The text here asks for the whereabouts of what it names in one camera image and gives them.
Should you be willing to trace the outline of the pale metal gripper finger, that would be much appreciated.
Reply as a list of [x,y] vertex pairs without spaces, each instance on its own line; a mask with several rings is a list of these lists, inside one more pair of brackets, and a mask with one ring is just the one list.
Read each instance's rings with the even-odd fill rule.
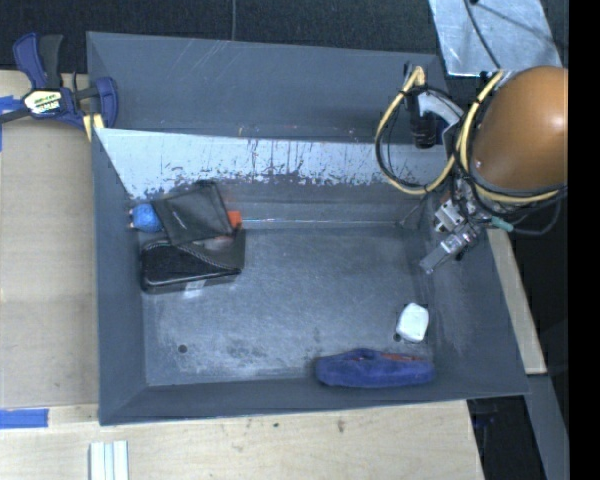
[[450,233],[438,242],[436,247],[420,260],[420,268],[427,274],[431,274],[441,265],[474,244],[474,235],[469,232]]
[[454,203],[441,204],[434,214],[434,229],[439,233],[452,232],[459,225],[459,211]]

